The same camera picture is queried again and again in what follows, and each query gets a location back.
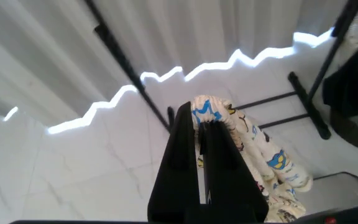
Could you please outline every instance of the red object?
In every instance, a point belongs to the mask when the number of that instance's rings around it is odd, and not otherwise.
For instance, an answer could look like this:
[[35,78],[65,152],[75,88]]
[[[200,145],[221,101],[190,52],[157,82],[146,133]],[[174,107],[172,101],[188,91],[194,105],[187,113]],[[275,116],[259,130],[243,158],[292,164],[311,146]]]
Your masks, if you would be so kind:
[[327,217],[324,220],[324,224],[336,224],[336,219],[334,217]]

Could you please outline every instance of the cloth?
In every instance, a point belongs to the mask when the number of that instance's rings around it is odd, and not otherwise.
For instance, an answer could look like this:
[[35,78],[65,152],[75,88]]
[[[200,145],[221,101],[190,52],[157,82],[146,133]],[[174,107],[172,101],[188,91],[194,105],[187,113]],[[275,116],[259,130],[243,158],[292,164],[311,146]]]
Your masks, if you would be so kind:
[[200,167],[203,159],[197,141],[199,125],[222,121],[269,205],[265,222],[291,222],[305,214],[295,192],[308,191],[313,178],[302,166],[295,164],[284,149],[274,144],[270,136],[252,124],[241,111],[233,110],[229,100],[197,96],[191,102],[191,112]]
[[345,118],[358,115],[358,51],[325,79],[323,101]]

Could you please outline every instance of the crumpled fabric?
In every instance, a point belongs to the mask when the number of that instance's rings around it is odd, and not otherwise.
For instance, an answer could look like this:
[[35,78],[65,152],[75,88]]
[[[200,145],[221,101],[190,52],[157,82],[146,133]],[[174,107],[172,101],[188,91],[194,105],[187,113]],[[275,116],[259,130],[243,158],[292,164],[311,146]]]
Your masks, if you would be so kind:
[[265,222],[292,222],[305,214],[304,206],[296,199],[296,192],[309,191],[313,177],[294,163],[283,148],[274,144],[270,136],[252,124],[241,111],[232,109],[229,100],[196,96],[191,102],[191,113],[199,167],[203,166],[197,141],[199,125],[222,121],[268,203]]

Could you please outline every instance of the curtain fold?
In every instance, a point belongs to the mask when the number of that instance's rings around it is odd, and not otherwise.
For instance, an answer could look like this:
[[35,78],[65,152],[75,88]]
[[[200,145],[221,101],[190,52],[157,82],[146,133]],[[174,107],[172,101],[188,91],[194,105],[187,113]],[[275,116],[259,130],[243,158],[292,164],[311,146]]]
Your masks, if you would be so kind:
[[[186,75],[320,35],[346,0],[94,0],[136,72]],[[0,115],[17,106],[46,126],[83,117],[129,84],[82,0],[0,0]]]

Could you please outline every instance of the tiled floor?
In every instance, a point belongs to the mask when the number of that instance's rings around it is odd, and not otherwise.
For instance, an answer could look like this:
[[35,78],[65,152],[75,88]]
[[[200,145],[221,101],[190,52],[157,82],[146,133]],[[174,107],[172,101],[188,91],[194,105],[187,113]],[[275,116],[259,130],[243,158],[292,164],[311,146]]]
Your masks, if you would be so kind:
[[[329,43],[297,45],[294,56],[268,58],[258,67],[241,63],[227,71],[204,71],[190,82],[174,75],[146,88],[161,111],[195,95],[228,98],[235,105],[291,91],[295,71],[310,87]],[[317,94],[316,104],[322,111]],[[260,124],[304,112],[296,96],[246,110]],[[324,141],[309,119],[266,129],[314,176],[348,171],[358,175],[358,148],[333,133]],[[127,92],[111,110],[99,110],[90,126],[59,134],[23,112],[0,119],[0,223],[17,219],[146,220],[147,202],[168,133],[142,98]]]

